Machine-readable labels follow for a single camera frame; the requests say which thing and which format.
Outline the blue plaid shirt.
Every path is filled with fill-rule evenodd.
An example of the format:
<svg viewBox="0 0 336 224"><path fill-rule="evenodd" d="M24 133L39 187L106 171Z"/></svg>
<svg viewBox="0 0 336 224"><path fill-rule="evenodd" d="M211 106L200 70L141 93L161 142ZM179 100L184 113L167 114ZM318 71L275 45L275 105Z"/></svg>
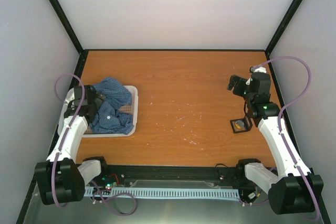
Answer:
<svg viewBox="0 0 336 224"><path fill-rule="evenodd" d="M90 123L91 131L94 134L129 134L133 130L133 116L120 108L132 104L131 92L112 77L106 77L93 87L105 99Z"/></svg>

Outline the white perforated plastic basket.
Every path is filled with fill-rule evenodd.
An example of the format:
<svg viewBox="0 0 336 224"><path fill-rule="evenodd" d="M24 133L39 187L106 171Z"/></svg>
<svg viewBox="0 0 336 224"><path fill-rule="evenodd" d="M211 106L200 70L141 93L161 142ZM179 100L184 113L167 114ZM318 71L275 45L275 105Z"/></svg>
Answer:
<svg viewBox="0 0 336 224"><path fill-rule="evenodd" d="M126 136L131 136L135 132L137 119L138 119L138 100L139 100L138 90L135 86L124 86L124 87L128 89L128 91L132 94L132 102L130 105L122 106L119 109L119 112L124 112L124 113L132 115L133 129L130 131L130 133L129 134L94 134L91 128L88 127L83 137L126 137ZM59 122L58 122L58 130L57 130L58 135L60 135L62 132L62 128L64 125L64 113L67 109L67 104L74 98L73 90L74 89L71 88L68 91L67 96L65 98L66 103L62 106L61 115L60 115Z"/></svg>

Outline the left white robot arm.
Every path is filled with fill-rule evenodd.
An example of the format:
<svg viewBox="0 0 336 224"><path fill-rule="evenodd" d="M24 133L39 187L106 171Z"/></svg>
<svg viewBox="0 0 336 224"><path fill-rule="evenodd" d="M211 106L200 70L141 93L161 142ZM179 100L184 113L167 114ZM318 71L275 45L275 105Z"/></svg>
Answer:
<svg viewBox="0 0 336 224"><path fill-rule="evenodd" d="M80 142L93 121L105 97L93 86L76 86L65 99L60 122L63 127L59 139L44 162L35 166L35 179L44 205L81 201L85 187L94 179L108 180L109 170L102 156L86 158L76 164Z"/></svg>

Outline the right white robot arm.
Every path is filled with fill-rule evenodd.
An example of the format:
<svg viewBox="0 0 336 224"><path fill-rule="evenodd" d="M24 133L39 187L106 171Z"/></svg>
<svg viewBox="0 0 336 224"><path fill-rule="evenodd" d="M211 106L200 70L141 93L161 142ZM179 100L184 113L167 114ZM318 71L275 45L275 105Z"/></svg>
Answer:
<svg viewBox="0 0 336 224"><path fill-rule="evenodd" d="M244 99L243 126L234 132L248 132L254 124L268 144L277 172L273 173L257 159L241 159L237 168L241 176L267 194L274 213L317 212L323 180L297 152L279 106L270 100L270 86L271 77L266 72L255 71L249 79L237 75L229 79L227 89Z"/></svg>

